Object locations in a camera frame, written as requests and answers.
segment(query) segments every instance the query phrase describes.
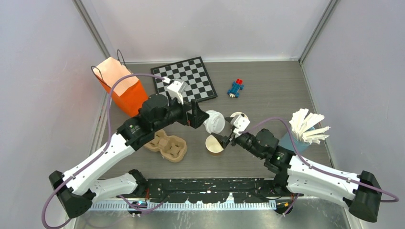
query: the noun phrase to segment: blue cup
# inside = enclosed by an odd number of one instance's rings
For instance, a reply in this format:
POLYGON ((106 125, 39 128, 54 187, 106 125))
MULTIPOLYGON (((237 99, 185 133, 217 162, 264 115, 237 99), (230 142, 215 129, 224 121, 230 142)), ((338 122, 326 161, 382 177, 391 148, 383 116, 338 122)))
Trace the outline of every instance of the blue cup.
MULTIPOLYGON (((294 138, 295 146, 297 147, 297 149, 300 153, 303 152, 304 150, 306 150, 308 148, 308 146, 311 145, 309 143, 298 141, 297 139, 295 139, 294 135, 293 135, 293 138, 294 138)), ((295 152, 294 147, 292 146, 290 135, 288 134, 288 132, 280 139, 278 145, 295 152)))

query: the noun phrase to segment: black and white checkered board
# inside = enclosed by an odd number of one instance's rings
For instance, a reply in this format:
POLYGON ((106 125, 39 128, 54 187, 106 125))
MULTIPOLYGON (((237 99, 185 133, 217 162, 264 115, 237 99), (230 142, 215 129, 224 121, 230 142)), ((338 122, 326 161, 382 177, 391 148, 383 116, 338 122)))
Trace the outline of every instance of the black and white checkered board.
MULTIPOLYGON (((188 84, 183 93, 185 102, 191 99, 201 102, 218 96, 201 57, 152 68, 150 71, 154 75, 166 76, 171 80, 185 81, 188 84)), ((168 85, 159 79, 154 79, 154 83, 156 93, 166 95, 168 85)))

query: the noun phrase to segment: white paper cup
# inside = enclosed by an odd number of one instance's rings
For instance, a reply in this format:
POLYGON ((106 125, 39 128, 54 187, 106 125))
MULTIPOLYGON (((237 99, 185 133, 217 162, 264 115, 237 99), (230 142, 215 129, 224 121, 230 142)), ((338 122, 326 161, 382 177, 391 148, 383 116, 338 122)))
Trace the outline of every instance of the white paper cup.
POLYGON ((208 149, 211 155, 217 156, 224 150, 221 144, 216 140, 216 138, 212 135, 208 136, 205 140, 205 147, 208 149))

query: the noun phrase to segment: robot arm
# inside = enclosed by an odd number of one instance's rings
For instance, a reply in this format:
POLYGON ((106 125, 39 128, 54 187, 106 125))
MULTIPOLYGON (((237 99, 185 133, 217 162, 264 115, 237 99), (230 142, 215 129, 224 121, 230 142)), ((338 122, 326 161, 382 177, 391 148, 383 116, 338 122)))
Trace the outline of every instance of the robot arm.
POLYGON ((69 218, 85 213, 93 202, 121 194, 142 193, 146 189, 146 180, 137 170, 131 170, 123 176, 98 180, 105 172, 123 158, 140 149, 153 140, 154 133, 175 122, 192 128, 200 127, 209 115, 202 111, 195 100, 185 103, 181 93, 184 84, 174 81, 169 85, 167 97, 154 94, 144 102, 139 114, 128 119, 111 136, 109 147, 102 146, 86 160, 64 173, 54 171, 49 180, 54 189, 72 177, 100 153, 104 154, 94 163, 73 177, 57 192, 57 197, 69 218))
MULTIPOLYGON (((351 214, 360 219, 368 222, 377 221, 381 193, 353 182, 328 176, 308 167, 302 163, 295 152, 278 146, 278 139, 267 129, 262 129, 256 136, 250 133, 240 134, 249 123, 249 120, 243 114, 225 119, 233 125, 230 136, 221 136, 214 133, 212 135, 223 148, 229 144, 232 146, 240 145, 257 158, 264 159, 264 166, 276 174, 273 190, 277 194, 288 196, 292 193, 300 193, 319 197, 348 208, 351 214)), ((306 158, 304 160, 313 167, 348 177, 350 178, 349 181, 360 181, 380 188, 374 175, 369 172, 363 171, 358 175, 323 166, 306 158)))

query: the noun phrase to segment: blue toy figure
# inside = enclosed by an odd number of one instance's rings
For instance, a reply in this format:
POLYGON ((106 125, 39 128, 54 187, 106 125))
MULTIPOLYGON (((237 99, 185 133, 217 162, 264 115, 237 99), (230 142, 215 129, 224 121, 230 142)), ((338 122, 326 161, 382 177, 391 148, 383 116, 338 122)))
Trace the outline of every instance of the blue toy figure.
POLYGON ((240 79, 237 79, 236 82, 234 81, 232 83, 232 88, 228 90, 228 95, 231 98, 238 98, 239 97, 239 90, 243 90, 244 85, 242 84, 243 81, 240 79))

